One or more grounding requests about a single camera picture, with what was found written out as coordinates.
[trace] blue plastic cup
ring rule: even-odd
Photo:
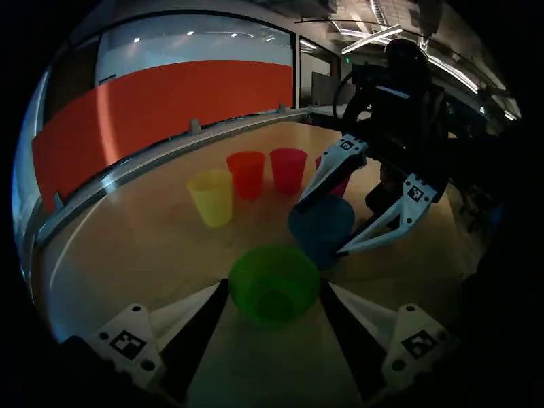
[[[288,227],[306,256],[320,271],[325,271],[334,265],[333,250],[350,235],[354,223],[352,206],[328,194],[302,213],[293,209]]]

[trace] pink plastic cup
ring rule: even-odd
[[[293,148],[279,148],[270,152],[274,186],[284,194],[299,191],[306,165],[307,153]]]
[[[316,169],[319,167],[319,164],[321,163],[321,157],[318,157],[316,159]],[[345,189],[347,188],[347,185],[350,182],[351,175],[347,176],[343,182],[341,182],[338,186],[334,187],[331,190],[331,194],[334,194],[340,198],[344,197]]]

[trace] ceiling light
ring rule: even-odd
[[[345,47],[342,50],[342,54],[347,54],[348,52],[351,52],[355,50],[356,48],[362,47],[365,44],[371,43],[372,41],[390,37],[391,35],[402,33],[402,32],[403,32],[403,29],[398,24],[388,27],[385,30],[381,30],[381,31],[378,31],[377,33],[370,34],[367,38],[362,38],[359,41],[354,42],[352,45]]]
[[[449,73],[452,77],[456,78],[459,82],[463,83],[468,89],[473,91],[475,94],[478,93],[478,85],[476,85],[472,80],[459,71],[456,68],[453,68],[451,65],[446,64],[444,61],[438,59],[435,56],[427,55],[429,62],[436,65],[438,68],[442,68],[444,71]]]
[[[510,112],[508,111],[505,111],[505,117],[510,119],[510,120],[515,120],[517,119],[513,114],[511,114]]]
[[[338,30],[338,32],[342,31],[342,29],[340,28],[340,24],[337,23],[336,21],[331,21],[331,23],[333,24],[333,26],[335,26],[336,30]]]
[[[352,37],[359,37],[359,38],[367,38],[370,36],[368,33],[363,33],[362,31],[356,31],[356,30],[348,30],[348,29],[341,29],[340,34],[342,35],[351,35]],[[380,43],[380,44],[389,44],[390,39],[388,38],[379,38],[375,39],[372,42],[374,43]]]
[[[307,46],[307,47],[310,47],[312,50],[317,50],[318,48],[313,45],[313,44],[310,44],[308,41],[304,41],[303,39],[299,40],[301,44],[303,44],[304,46]]]

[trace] red plastic cup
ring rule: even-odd
[[[321,157],[318,157],[316,159],[316,170],[319,167],[319,164],[321,163]],[[338,186],[334,187],[331,190],[331,194],[334,194],[340,198],[344,197],[345,189],[347,188],[347,185],[350,182],[351,175],[347,176],[343,182],[341,182]]]
[[[299,191],[307,157],[307,153],[300,149],[279,148],[270,152],[276,190],[284,194]]]
[[[261,152],[231,154],[226,163],[233,175],[234,191],[244,200],[254,200],[262,194],[265,155]]]

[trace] glass window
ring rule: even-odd
[[[103,34],[95,85],[146,68],[204,60],[262,61],[292,67],[291,34],[223,16],[145,18]]]

